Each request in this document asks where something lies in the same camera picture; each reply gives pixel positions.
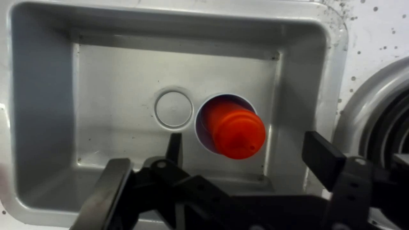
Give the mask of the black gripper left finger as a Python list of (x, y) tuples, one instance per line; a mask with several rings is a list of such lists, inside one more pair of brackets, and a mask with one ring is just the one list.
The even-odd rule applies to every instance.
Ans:
[(177, 167), (182, 165), (182, 136), (172, 133), (166, 149), (166, 159)]

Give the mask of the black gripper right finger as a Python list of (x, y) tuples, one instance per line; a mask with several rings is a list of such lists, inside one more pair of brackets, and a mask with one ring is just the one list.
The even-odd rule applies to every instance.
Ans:
[(334, 187), (346, 161), (346, 156), (316, 132), (304, 135), (301, 159), (327, 191)]

